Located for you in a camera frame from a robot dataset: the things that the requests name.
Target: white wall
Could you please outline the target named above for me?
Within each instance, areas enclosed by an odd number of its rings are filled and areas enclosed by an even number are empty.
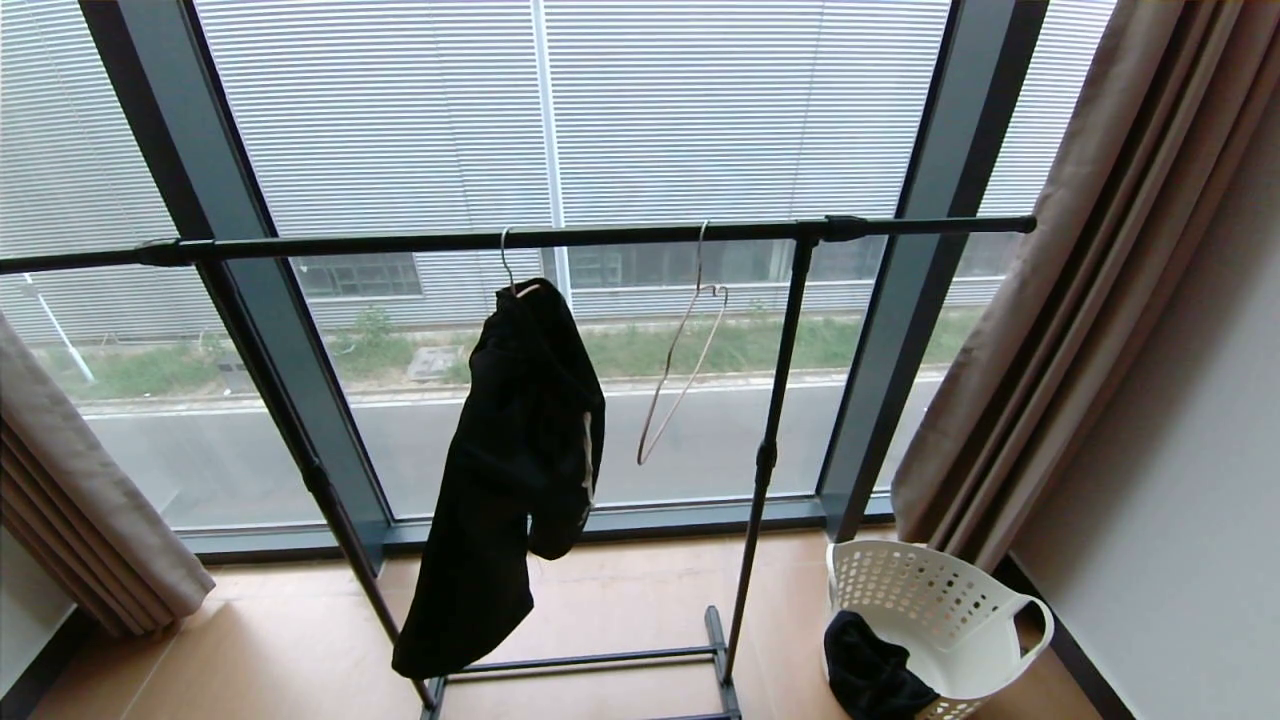
[[[1138,717],[1280,716],[1280,95],[1015,557]]]
[[[0,529],[0,696],[31,665],[74,603],[31,555]]]

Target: tile floor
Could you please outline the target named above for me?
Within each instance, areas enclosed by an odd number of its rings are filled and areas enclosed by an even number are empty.
[[[751,720],[841,719],[822,670],[826,537],[765,536],[756,556],[735,673]],[[732,612],[740,538],[591,544],[530,560],[538,607],[490,660],[616,652],[705,642],[703,611]],[[415,559],[380,583],[403,616]],[[229,566],[177,632],[92,642],[37,708],[37,720],[416,720],[420,706],[389,667],[390,644],[340,562]],[[719,710],[709,664],[584,671],[448,688],[447,720],[634,719]],[[1096,719],[1056,657],[1044,656],[989,702],[983,720]]]

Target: basket handle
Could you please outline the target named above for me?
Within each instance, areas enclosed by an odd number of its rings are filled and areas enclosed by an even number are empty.
[[[1042,652],[1044,652],[1044,648],[1047,648],[1048,643],[1053,639],[1053,612],[1047,605],[1044,605],[1044,601],[1038,597],[1024,594],[1023,600],[1027,601],[1023,603],[1023,607],[1027,607],[1029,603],[1036,603],[1036,606],[1039,607],[1041,615],[1044,616],[1044,635],[1041,637],[1039,642],[1036,643],[1036,647],[1028,650],[1027,655],[1024,655],[1018,662],[1018,670],[1014,673],[1015,679],[1027,671],[1027,667],[1029,667],[1030,664],[1034,662]]]

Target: empty wire hanger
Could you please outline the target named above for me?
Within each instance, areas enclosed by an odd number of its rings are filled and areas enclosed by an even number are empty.
[[[636,448],[636,465],[644,465],[653,455],[653,448],[658,446],[658,441],[662,439],[662,433],[667,430],[667,424],[671,423],[672,415],[676,414],[676,409],[680,407],[680,401],[685,398],[689,393],[689,388],[692,387],[694,379],[698,377],[698,372],[703,369],[703,361],[707,360],[707,351],[712,347],[712,341],[716,340],[716,331],[719,329],[719,323],[724,319],[724,310],[728,309],[728,287],[723,284],[703,284],[703,238],[707,237],[707,225],[710,220],[704,222],[703,227],[698,231],[698,249],[694,251],[696,270],[694,274],[694,295],[689,299],[689,306],[685,307],[684,316],[680,318],[680,324],[676,327],[676,336],[671,338],[671,346],[667,347],[667,361],[662,366],[662,378],[658,380],[658,387],[653,389],[653,400],[649,401],[649,411],[644,416],[644,428],[640,430],[640,446]],[[703,352],[698,356],[698,363],[694,365],[694,370],[689,374],[689,380],[685,382],[685,387],[680,389],[680,395],[676,396],[676,401],[671,404],[671,410],[667,410],[667,416],[662,419],[658,424],[658,429],[653,433],[653,442],[645,447],[645,439],[649,437],[649,425],[653,423],[653,413],[658,407],[658,396],[662,395],[662,386],[667,383],[667,375],[671,374],[671,360],[676,354],[676,345],[680,342],[680,334],[685,331],[685,323],[689,322],[689,315],[694,311],[694,304],[698,299],[708,292],[712,297],[721,299],[721,309],[716,315],[716,322],[712,324],[710,332],[707,334],[707,342],[703,345]]]
[[[525,290],[516,292],[516,275],[511,274],[511,265],[507,264],[507,233],[511,232],[511,225],[502,228],[502,234],[498,237],[498,251],[502,254],[502,266],[507,270],[507,281],[511,283],[509,288],[516,297],[524,297],[530,292],[543,287],[534,283]]]

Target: grass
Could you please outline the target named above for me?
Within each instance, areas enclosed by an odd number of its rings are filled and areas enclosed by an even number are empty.
[[[943,310],[924,352],[924,364],[951,363],[980,315],[980,307]],[[600,378],[655,377],[662,373],[673,331],[673,325],[588,327],[582,329],[582,342]],[[672,359],[673,375],[687,375],[694,369],[709,332],[710,323],[707,322],[685,327]],[[772,370],[781,332],[778,318],[726,319],[707,352],[701,372]],[[796,333],[791,366],[796,370],[846,370],[860,332],[861,318],[806,316]],[[428,340],[396,333],[388,318],[374,311],[362,315],[352,331],[337,334],[326,345],[343,387],[362,389],[406,384],[406,369],[413,351],[422,345],[460,346],[458,361],[440,379],[466,383],[470,379],[466,360],[477,338],[476,332],[439,334]],[[65,348],[40,351],[45,368],[76,400],[216,395],[225,387],[218,361],[232,352],[225,342],[209,338],[202,343],[87,352],[84,360],[97,378],[96,383],[88,383]]]

